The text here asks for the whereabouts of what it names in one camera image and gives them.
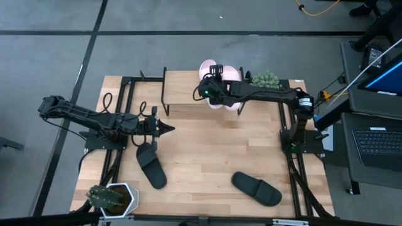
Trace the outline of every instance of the wooden tabletop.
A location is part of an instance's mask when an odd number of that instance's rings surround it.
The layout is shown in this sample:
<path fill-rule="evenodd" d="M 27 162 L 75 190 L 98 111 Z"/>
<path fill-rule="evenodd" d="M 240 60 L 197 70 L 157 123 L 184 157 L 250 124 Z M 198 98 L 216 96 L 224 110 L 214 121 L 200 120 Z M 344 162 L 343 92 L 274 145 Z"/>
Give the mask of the wooden tabletop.
<path fill-rule="evenodd" d="M 106 76 L 100 92 L 102 98 L 113 94 L 114 109 L 122 77 Z M 305 90 L 302 80 L 290 80 L 291 87 Z M 213 110 L 206 104 L 170 106 L 167 117 L 161 106 L 161 82 L 136 82 L 131 113 L 137 114 L 142 101 L 146 113 L 158 106 L 158 117 L 176 129 L 158 139 L 157 155 L 168 183 L 154 189 L 136 159 L 136 148 L 128 143 L 121 161 L 118 182 L 126 182 L 139 190 L 139 207 L 133 214 L 221 216 L 221 217 L 294 217 L 290 176 L 285 155 L 281 151 L 281 129 L 278 104 L 249 101 L 242 114 L 224 108 Z M 141 143 L 143 137 L 136 137 Z M 71 210 L 86 200 L 85 193 L 99 184 L 105 151 L 94 151 L 82 163 Z M 321 161 L 304 154 L 308 185 L 324 208 L 334 213 L 325 171 Z M 231 176 L 242 171 L 263 179 L 282 192 L 275 207 L 265 207 L 243 194 L 231 184 Z M 302 192 L 299 192 L 305 213 Z"/>

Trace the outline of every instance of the blue screen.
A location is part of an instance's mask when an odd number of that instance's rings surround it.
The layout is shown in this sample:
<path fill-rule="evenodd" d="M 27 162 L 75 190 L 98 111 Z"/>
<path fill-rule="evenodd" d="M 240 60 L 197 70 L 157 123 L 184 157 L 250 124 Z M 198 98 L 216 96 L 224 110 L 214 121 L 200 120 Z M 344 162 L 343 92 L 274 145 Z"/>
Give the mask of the blue screen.
<path fill-rule="evenodd" d="M 402 94 L 402 62 L 397 63 L 387 72 L 366 85 L 366 88 Z"/>

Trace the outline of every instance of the white hexagonal pot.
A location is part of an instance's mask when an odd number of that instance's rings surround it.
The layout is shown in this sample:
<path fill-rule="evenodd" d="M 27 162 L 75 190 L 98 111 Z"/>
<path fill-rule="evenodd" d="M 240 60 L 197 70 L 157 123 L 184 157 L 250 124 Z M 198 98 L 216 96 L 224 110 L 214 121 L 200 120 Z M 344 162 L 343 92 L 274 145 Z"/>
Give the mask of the white hexagonal pot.
<path fill-rule="evenodd" d="M 131 202 L 128 205 L 126 211 L 124 211 L 124 213 L 122 215 L 108 215 L 107 211 L 105 211 L 103 208 L 100 208 L 100 210 L 102 211 L 103 216 L 105 217 L 105 219 L 123 218 L 127 214 L 131 213 L 133 210 L 135 210 L 138 207 L 139 191 L 137 189 L 131 187 L 127 183 L 111 183 L 111 184 L 108 184 L 106 187 L 111 188 L 111 187 L 114 187 L 114 186 L 121 186 L 121 185 L 125 186 L 127 191 L 129 192 L 129 194 L 131 195 Z"/>

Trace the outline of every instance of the laptop keyboard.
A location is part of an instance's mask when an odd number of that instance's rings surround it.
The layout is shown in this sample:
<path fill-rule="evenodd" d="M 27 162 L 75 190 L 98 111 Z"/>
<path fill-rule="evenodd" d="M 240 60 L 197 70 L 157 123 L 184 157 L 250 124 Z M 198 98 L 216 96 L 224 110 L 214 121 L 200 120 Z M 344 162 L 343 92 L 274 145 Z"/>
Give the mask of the laptop keyboard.
<path fill-rule="evenodd" d="M 353 130 L 361 154 L 402 155 L 402 131 Z"/>

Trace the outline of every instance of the black slipper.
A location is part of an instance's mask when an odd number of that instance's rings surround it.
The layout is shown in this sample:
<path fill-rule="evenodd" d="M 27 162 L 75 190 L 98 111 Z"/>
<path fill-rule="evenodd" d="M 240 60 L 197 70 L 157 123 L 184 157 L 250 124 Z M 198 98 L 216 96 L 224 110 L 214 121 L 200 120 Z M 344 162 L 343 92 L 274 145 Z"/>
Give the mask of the black slipper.
<path fill-rule="evenodd" d="M 242 172 L 233 174 L 232 184 L 264 206 L 276 206 L 282 199 L 281 192 L 276 188 Z"/>
<path fill-rule="evenodd" d="M 150 143 L 140 145 L 136 156 L 139 166 L 144 171 L 152 187 L 156 189 L 163 188 L 167 183 L 166 175 L 152 145 Z"/>

